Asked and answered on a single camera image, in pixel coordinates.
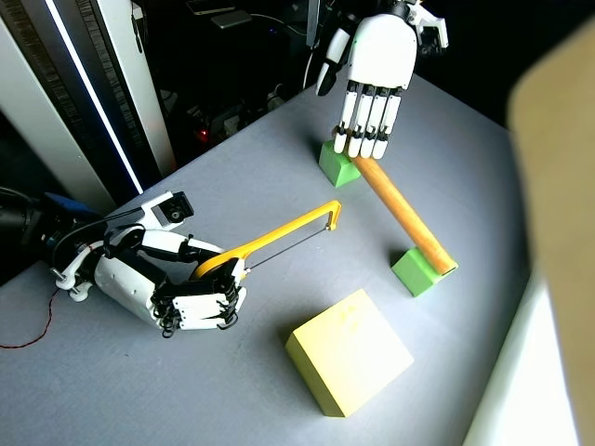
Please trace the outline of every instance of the table surface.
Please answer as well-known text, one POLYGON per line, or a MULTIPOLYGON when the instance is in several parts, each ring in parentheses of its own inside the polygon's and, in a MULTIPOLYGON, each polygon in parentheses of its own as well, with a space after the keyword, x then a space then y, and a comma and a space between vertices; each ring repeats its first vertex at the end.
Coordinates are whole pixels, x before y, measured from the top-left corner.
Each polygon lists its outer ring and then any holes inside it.
MULTIPOLYGON (((413 298, 390 270, 411 241, 363 179, 335 190, 318 167, 342 90, 300 94, 128 205, 184 190, 195 215, 177 231, 226 248, 333 199, 337 230, 255 269, 225 332, 164 340, 97 289, 60 294, 46 338, 0 350, 5 444, 461 444, 529 274, 509 134, 418 77, 404 95, 381 164, 460 266, 413 298), (284 342, 359 288, 415 363, 350 418, 324 417, 284 342)), ((0 288, 2 343, 39 333, 52 290, 41 263, 0 288)))

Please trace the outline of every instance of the wooden stick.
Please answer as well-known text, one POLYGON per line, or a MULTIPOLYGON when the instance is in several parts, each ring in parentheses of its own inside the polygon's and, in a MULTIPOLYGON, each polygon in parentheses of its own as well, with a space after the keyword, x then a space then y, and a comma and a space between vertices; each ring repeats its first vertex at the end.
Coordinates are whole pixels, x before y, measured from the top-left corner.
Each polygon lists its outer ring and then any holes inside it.
POLYGON ((431 265, 440 274, 456 268, 455 260, 440 245, 376 160, 357 157, 352 161, 431 265))

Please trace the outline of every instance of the yellow block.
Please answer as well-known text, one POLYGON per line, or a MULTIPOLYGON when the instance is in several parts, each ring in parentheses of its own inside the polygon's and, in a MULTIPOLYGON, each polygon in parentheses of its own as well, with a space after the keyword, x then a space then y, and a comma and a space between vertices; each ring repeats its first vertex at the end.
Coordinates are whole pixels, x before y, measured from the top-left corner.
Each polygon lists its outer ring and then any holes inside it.
POLYGON ((364 290, 297 328, 285 345, 327 416, 349 416, 413 363, 364 290))

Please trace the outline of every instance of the red wire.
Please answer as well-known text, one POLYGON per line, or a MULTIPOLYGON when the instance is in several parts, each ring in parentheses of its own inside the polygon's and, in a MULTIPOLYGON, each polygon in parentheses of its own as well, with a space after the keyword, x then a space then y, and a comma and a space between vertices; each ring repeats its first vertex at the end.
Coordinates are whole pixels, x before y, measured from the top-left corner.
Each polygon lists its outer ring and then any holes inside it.
POLYGON ((33 345, 34 343, 36 343, 37 341, 40 341, 47 333, 47 329, 49 328, 49 324, 52 322, 52 302, 54 301, 54 297, 56 297, 56 294, 58 293, 60 289, 58 288, 54 294, 51 296, 51 298, 49 299, 49 305, 47 306, 47 322, 46 322, 46 328, 44 328, 44 332, 41 333, 39 336, 37 336, 33 341, 29 341, 26 344, 21 344, 19 346, 3 346, 2 344, 0 344, 0 348, 25 348, 28 346, 33 345))

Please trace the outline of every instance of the led light strip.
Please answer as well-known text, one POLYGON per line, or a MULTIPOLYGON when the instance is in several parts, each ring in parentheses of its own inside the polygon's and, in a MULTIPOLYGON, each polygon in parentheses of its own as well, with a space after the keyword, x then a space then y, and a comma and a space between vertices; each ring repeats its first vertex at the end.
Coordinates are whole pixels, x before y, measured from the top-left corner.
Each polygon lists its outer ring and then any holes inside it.
POLYGON ((76 67, 76 70, 78 71, 78 73, 81 75, 81 79, 83 80, 83 84, 85 84, 86 91, 88 92, 89 96, 91 97, 91 100, 93 101, 93 105, 95 105, 95 109, 97 110, 97 113, 99 113, 99 117, 101 118, 103 125, 105 125, 105 128, 108 131, 108 134, 110 135, 110 138, 112 139, 113 145, 115 146, 116 150, 118 151, 118 155, 120 155, 120 158, 122 159, 122 163, 124 163, 124 167, 126 168, 126 171, 130 175, 130 179, 132 179, 132 182, 134 183, 135 187, 137 188, 137 191, 139 193, 142 193, 143 190, 142 190, 142 187, 140 186, 139 179, 137 178, 136 174, 134 173, 134 170, 132 169, 132 166, 130 165, 128 158, 126 158, 124 149, 122 149, 122 145, 120 144, 118 137, 115 135, 115 133, 113 131, 112 125, 110 124, 110 120, 108 119, 108 116, 105 114, 105 110, 103 110, 103 107, 101 106, 101 102, 99 102, 97 93, 95 93, 95 89, 93 88, 93 85, 91 84, 91 81, 89 80, 89 77, 86 75, 85 67, 83 66, 83 63, 81 62, 81 60, 79 59, 78 54, 76 53, 76 49, 74 49, 74 45, 73 45, 73 41, 71 40, 71 36, 68 35, 68 31, 66 31, 66 27, 64 26, 62 17, 60 16, 58 10, 56 9, 56 5, 54 4, 54 0, 46 0, 46 5, 47 5, 47 8, 49 9, 49 13, 52 15, 52 19, 54 20, 54 23, 56 23, 56 26, 58 27, 59 35, 62 37, 62 41, 64 42, 64 45, 66 45, 66 48, 68 49, 68 52, 70 53, 71 58, 73 59, 74 66, 76 67))

